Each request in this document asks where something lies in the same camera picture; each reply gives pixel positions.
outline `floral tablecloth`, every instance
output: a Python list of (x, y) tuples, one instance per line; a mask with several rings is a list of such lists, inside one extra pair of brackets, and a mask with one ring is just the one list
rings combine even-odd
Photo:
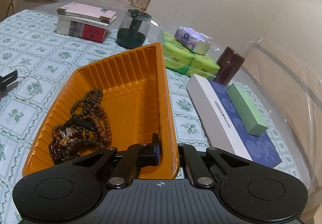
[[(34, 78), (25, 79), (17, 87), (18, 100), (11, 88), (0, 92), (0, 223), (15, 224), (21, 220), (12, 201), (14, 185), (22, 178), (22, 168), (34, 137), (54, 99), (77, 68), (120, 53), (125, 49), (115, 42), (112, 30), (104, 43), (58, 35), (57, 17), (24, 10), (0, 23), (0, 74), (6, 75), (15, 65), (25, 65)], [(26, 74), (17, 67), (19, 74)], [(188, 77), (167, 70), (175, 132), (178, 142), (194, 145), (204, 151), (208, 146), (200, 120), (186, 91)], [(300, 175), (282, 137), (260, 101), (247, 88), (269, 125), (268, 135), (282, 163), (276, 169)]]

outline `green tissue package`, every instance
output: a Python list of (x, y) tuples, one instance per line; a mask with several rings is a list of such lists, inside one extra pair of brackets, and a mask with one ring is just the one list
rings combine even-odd
[(194, 54), (194, 59), (191, 61), (185, 75), (191, 77), (193, 74), (197, 74), (209, 79), (210, 77), (214, 77), (219, 69), (220, 67), (209, 54)]
[(163, 44), (163, 55), (165, 66), (180, 74), (185, 74), (187, 72), (190, 63), (194, 58), (194, 54), (185, 46), (170, 42)]
[(243, 88), (232, 84), (227, 90), (227, 95), (234, 105), (248, 134), (260, 136), (268, 129), (262, 115)]
[(171, 33), (166, 32), (164, 30), (162, 30), (162, 40), (163, 40), (163, 44), (172, 43), (178, 46), (184, 46), (179, 41), (177, 41), (177, 39)]

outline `brown bead necklace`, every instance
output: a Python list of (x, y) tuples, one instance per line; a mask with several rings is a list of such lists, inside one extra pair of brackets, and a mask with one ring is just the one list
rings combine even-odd
[[(94, 123), (95, 134), (93, 135), (95, 135), (96, 140), (90, 138), (88, 129), (80, 126), (71, 125), (67, 128), (65, 124), (58, 124), (52, 128), (54, 140), (49, 145), (49, 150), (55, 164), (83, 156), (79, 151), (81, 146), (96, 146), (103, 149), (111, 145), (110, 124), (104, 108), (100, 105), (102, 96), (103, 91), (101, 89), (90, 90), (83, 99), (76, 101), (70, 109), (72, 118), (80, 118)], [(82, 112), (76, 113), (79, 106), (82, 106)]]

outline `pink book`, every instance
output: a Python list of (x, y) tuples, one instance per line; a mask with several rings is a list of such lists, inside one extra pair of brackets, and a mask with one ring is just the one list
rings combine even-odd
[(58, 8), (57, 13), (60, 15), (74, 16), (109, 23), (116, 12), (72, 2), (61, 8)]

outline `red book cover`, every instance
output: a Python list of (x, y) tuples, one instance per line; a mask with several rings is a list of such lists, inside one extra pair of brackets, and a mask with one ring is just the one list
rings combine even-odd
[(83, 39), (102, 43), (104, 40), (104, 35), (105, 35), (105, 29), (84, 24), (84, 30), (82, 34)]

